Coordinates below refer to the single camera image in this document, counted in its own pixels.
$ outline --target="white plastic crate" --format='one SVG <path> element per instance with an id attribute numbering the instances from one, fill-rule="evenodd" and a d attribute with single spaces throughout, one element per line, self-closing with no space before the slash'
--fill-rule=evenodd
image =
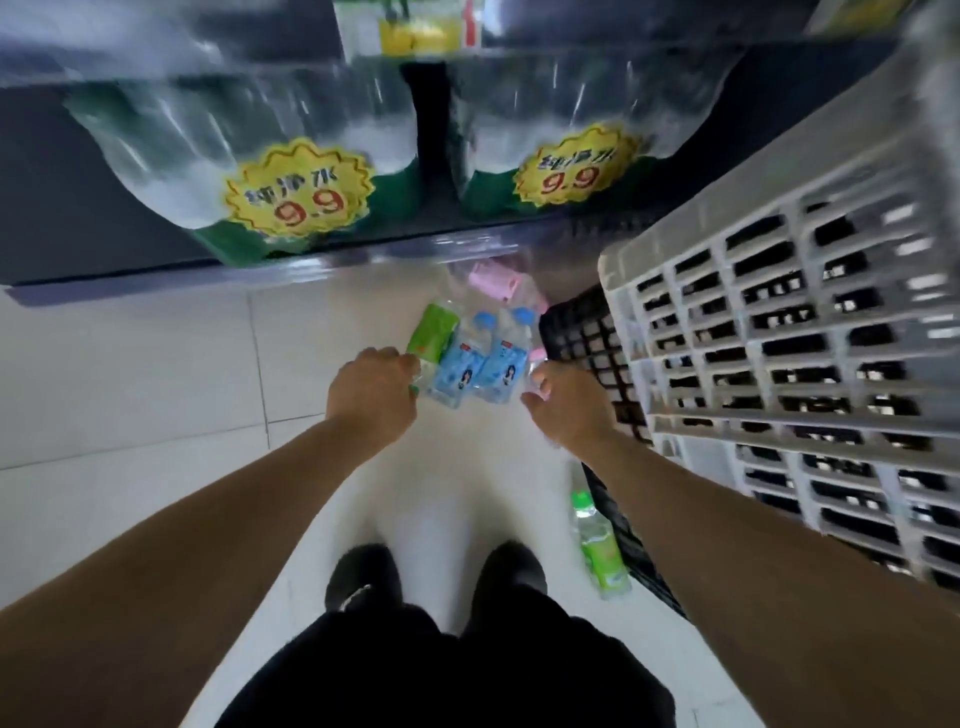
<path id="1" fill-rule="evenodd" d="M 912 68 L 897 54 L 599 270 L 658 452 L 957 589 L 960 249 L 904 121 Z"/>

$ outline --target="green bottle cap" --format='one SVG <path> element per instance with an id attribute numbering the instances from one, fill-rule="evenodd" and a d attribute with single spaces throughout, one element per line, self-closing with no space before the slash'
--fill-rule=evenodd
<path id="1" fill-rule="evenodd" d="M 590 497 L 590 491 L 573 491 L 570 494 L 570 501 L 577 510 L 593 507 L 593 498 Z"/>

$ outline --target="blue label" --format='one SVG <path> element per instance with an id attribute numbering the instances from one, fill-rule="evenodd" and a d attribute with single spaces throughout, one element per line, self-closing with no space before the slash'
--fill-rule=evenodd
<path id="1" fill-rule="evenodd" d="M 489 389 L 498 400 L 505 401 L 516 381 L 523 377 L 526 362 L 527 350 L 501 339 L 487 359 L 477 385 Z"/>
<path id="2" fill-rule="evenodd" d="M 440 360 L 440 369 L 437 370 L 433 380 L 433 388 L 451 396 L 469 389 L 473 380 L 480 374 L 486 358 L 482 352 L 470 344 L 466 342 L 458 344 L 455 341 Z"/>

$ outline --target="person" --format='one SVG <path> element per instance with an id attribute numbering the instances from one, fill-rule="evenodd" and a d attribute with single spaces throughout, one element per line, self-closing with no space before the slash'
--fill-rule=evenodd
<path id="1" fill-rule="evenodd" d="M 364 350 L 334 378 L 323 422 L 0 612 L 0 724 L 178 725 L 324 503 L 413 423 L 418 369 Z M 767 725 L 955 724 L 960 620 L 940 593 L 619 433 L 588 373 L 547 362 L 534 380 L 534 423 L 607 484 Z M 672 725 L 669 692 L 546 592 L 535 556 L 509 542 L 481 571 L 464 635 L 443 635 L 403 603 L 389 550 L 360 546 L 333 572 L 327 613 L 220 723 L 466 710 Z"/>

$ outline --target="bottle cap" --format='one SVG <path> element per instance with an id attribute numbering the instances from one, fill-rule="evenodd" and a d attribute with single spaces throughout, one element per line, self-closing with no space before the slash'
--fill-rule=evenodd
<path id="1" fill-rule="evenodd" d="M 577 510 L 593 507 L 593 497 L 590 495 L 590 491 L 573 491 L 570 494 L 570 502 Z"/>
<path id="2" fill-rule="evenodd" d="M 531 311 L 529 308 L 515 308 L 514 318 L 518 323 L 523 324 L 526 327 L 531 327 L 537 320 L 537 314 Z"/>
<path id="3" fill-rule="evenodd" d="M 473 323 L 480 328 L 493 328 L 496 326 L 496 316 L 489 311 L 480 311 L 473 317 Z"/>

